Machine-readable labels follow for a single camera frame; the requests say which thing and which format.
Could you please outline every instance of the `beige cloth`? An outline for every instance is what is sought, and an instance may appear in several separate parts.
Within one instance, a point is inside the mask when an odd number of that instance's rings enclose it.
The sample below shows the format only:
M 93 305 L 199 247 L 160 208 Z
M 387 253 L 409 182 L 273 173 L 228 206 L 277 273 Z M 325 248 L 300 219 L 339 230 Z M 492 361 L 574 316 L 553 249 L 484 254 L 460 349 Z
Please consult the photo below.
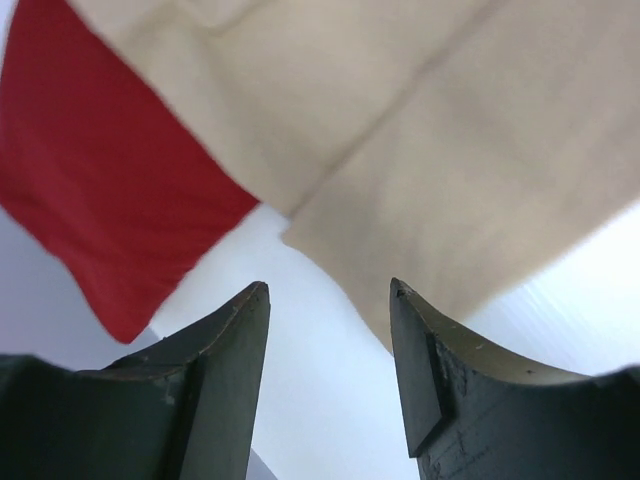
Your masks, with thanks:
M 636 0 L 72 0 L 389 346 L 640 193 Z

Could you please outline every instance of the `cloth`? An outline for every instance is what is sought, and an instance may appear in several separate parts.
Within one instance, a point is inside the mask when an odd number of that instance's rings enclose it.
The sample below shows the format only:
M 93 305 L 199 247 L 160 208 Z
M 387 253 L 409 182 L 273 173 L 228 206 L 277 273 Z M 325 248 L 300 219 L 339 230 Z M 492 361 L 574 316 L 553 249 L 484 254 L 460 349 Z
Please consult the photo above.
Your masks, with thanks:
M 390 346 L 398 276 L 464 319 L 640 192 L 633 0 L 70 0 Z
M 256 205 L 61 0 L 21 0 L 0 81 L 0 205 L 131 342 Z

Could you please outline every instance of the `fabric fold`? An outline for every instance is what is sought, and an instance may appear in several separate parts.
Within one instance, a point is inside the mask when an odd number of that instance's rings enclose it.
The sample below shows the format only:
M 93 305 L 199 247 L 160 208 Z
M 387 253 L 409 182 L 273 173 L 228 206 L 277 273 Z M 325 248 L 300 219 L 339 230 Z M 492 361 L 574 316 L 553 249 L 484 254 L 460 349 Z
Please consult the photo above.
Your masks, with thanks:
M 390 348 L 402 278 L 456 319 L 640 194 L 640 5 L 511 1 L 426 72 L 284 234 Z

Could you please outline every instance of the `dark green metal part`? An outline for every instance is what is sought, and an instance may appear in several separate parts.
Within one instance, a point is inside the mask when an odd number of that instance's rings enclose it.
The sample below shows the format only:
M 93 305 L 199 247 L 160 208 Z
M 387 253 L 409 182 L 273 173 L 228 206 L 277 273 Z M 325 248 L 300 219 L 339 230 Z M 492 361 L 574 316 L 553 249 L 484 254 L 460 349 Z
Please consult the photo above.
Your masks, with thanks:
M 391 284 L 409 455 L 421 479 L 640 478 L 640 368 L 601 377 L 514 354 Z
M 0 356 L 0 478 L 245 480 L 269 308 L 252 284 L 99 371 Z

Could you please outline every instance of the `red cloth corner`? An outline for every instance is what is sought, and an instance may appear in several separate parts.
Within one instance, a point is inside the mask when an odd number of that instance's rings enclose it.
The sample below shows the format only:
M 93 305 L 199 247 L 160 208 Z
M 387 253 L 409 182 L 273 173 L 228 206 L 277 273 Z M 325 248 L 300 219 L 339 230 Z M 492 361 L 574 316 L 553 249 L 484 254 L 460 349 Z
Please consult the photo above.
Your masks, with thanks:
M 131 342 L 257 201 L 63 0 L 20 0 L 0 81 L 0 204 Z

